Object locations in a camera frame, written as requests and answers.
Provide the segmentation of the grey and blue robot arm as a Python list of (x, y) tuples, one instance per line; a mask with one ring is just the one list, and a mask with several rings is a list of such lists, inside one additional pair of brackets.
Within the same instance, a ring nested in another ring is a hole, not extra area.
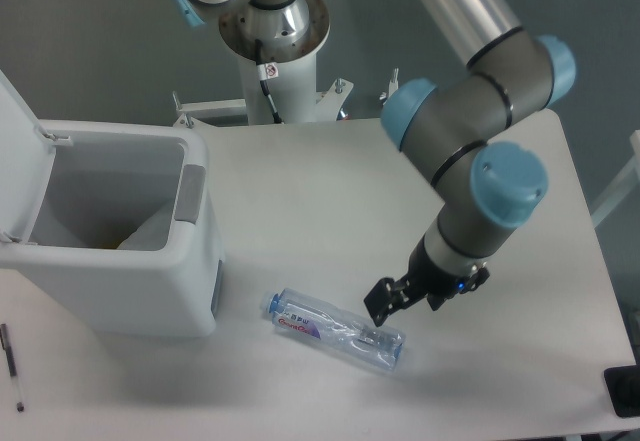
[[(175, 0), (191, 25), (217, 20), (227, 46), (248, 62), (244, 98), (257, 123), (292, 120), (290, 100), (313, 89), (278, 87), (272, 68), (310, 58), (329, 21), (313, 0)], [(498, 135), (563, 97), (576, 64), (553, 36), (532, 37), (504, 0), (421, 0), (468, 76), (440, 90), (427, 79), (391, 89), (381, 124), (389, 139), (443, 200), (414, 248), (407, 272), (384, 278), (365, 297), (376, 325), (419, 301), (432, 309), (481, 286), (487, 260), (524, 224), (548, 185), (541, 161)]]

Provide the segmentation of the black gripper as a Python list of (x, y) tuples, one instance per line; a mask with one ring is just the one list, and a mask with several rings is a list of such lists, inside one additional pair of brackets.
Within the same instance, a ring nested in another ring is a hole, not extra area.
[(382, 326), (389, 316), (427, 299), (433, 311), (456, 295), (476, 291), (490, 277), (486, 265), (470, 274), (451, 274), (439, 267), (427, 253), (422, 238), (409, 257), (408, 271), (399, 280), (381, 278), (364, 298), (375, 326)]

